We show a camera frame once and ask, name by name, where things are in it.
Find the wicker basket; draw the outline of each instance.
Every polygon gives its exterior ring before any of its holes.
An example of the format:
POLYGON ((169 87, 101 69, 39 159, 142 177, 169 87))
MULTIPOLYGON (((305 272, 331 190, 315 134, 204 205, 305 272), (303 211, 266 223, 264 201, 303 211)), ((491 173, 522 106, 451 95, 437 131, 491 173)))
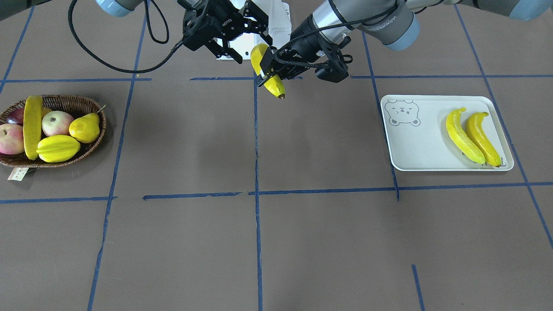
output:
MULTIPOLYGON (((72 115, 74 118, 82 117, 88 113, 96 112, 100 109, 100 105, 94 100, 74 95, 42 95, 44 100, 44 106, 52 110, 65 111, 72 115)), ((8 109, 6 109, 0 115, 0 124, 6 123, 8 114, 18 108, 23 108, 27 99, 20 100, 8 109)), ((100 135, 95 141, 85 144, 81 143, 81 149, 71 159, 64 162, 47 163, 37 158, 36 160, 29 160, 25 153, 8 155, 0 153, 0 163, 9 167, 28 167, 28 168, 47 168, 47 167, 64 167, 69 164, 73 164, 80 161, 89 154, 91 154, 100 144, 104 134, 106 133, 106 114, 102 110, 98 116, 100 117, 100 135)))

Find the tray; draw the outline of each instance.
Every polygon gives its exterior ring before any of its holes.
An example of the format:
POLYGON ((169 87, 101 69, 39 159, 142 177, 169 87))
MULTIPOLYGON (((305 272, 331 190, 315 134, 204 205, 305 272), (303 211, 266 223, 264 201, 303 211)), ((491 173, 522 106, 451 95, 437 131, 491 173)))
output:
POLYGON ((392 165, 402 171, 501 172, 514 167, 513 156, 492 102, 482 96, 386 95, 380 101, 392 165), (501 156, 495 168, 469 160, 449 138, 446 117, 465 107, 461 124, 475 112, 488 112, 482 128, 501 156))

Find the pear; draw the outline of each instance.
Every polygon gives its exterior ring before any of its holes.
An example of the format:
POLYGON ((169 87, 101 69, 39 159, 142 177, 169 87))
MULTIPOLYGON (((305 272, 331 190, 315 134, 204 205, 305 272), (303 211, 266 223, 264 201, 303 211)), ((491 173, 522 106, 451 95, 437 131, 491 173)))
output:
POLYGON ((69 125, 69 135, 81 143, 95 141, 100 135, 100 117, 98 113, 89 113, 73 120, 69 125))

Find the cartoon bear face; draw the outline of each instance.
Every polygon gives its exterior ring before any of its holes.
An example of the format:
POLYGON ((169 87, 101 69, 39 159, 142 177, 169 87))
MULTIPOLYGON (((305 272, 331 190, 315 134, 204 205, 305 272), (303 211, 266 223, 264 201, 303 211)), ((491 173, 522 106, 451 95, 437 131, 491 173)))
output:
POLYGON ((388 113, 390 122, 393 126, 400 123, 410 123, 413 126, 419 126, 419 107, 413 101, 392 100, 384 105, 388 113))

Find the yellow banana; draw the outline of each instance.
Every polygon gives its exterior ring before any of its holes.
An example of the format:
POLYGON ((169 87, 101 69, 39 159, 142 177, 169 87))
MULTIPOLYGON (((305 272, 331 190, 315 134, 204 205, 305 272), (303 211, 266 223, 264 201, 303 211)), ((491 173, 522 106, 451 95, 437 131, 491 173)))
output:
POLYGON ((476 144, 476 146, 482 151, 486 162, 494 167, 501 166, 501 157, 497 150, 493 147, 488 137, 482 130, 482 120, 488 116, 487 112, 477 112, 471 115, 467 119, 465 125, 468 137, 476 144))
POLYGON ((466 108, 455 109, 447 115, 446 118, 446 129, 447 134, 455 143, 455 145, 473 162, 478 164, 486 163, 486 158, 484 154, 475 143, 467 136, 467 133, 461 127, 461 113, 465 111, 466 108))
MULTIPOLYGON (((263 54, 265 54, 265 51, 267 50, 269 46, 264 43, 259 43, 258 45, 253 47, 252 53, 251 53, 251 61, 252 61, 252 67, 255 71, 256 75, 259 75, 261 72, 261 59, 263 58, 263 54)), ((278 75, 274 75, 271 77, 271 79, 267 80, 265 84, 263 84, 271 94, 274 96, 284 99, 284 85, 282 84, 282 80, 278 75)))

